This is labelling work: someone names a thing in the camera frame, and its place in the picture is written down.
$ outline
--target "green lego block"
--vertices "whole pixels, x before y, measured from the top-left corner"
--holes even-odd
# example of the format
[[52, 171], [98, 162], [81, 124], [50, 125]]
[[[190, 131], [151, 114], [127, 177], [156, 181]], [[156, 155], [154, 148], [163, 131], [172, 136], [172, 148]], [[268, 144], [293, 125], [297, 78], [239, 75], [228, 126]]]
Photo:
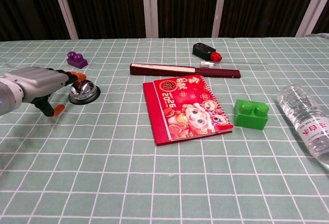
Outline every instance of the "green lego block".
[[269, 107], [263, 102], [237, 100], [234, 106], [234, 125], [262, 130], [268, 120]]

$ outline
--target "green checkered tablecloth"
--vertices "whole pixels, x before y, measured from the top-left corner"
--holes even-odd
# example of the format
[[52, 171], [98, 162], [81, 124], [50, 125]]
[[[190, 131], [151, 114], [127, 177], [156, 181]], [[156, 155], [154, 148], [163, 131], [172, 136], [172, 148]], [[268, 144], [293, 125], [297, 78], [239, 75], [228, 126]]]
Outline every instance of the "green checkered tablecloth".
[[[236, 99], [270, 106], [264, 130], [156, 147], [142, 83], [129, 65], [199, 66], [203, 42], [240, 79], [206, 78], [233, 120]], [[81, 70], [66, 63], [82, 53]], [[247, 65], [239, 63], [264, 63]], [[329, 38], [115, 39], [0, 43], [0, 76], [28, 66], [85, 73], [102, 94], [48, 118], [33, 105], [0, 117], [0, 223], [270, 224], [329, 222], [329, 170], [305, 148], [276, 98], [296, 83], [329, 115]]]

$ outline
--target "spiral notebook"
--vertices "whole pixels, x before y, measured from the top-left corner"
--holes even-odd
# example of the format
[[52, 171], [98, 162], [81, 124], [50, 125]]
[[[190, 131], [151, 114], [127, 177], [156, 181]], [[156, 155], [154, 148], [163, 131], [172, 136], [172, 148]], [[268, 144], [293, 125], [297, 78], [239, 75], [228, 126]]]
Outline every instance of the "spiral notebook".
[[143, 83], [143, 89], [156, 145], [233, 130], [233, 124], [201, 75]]

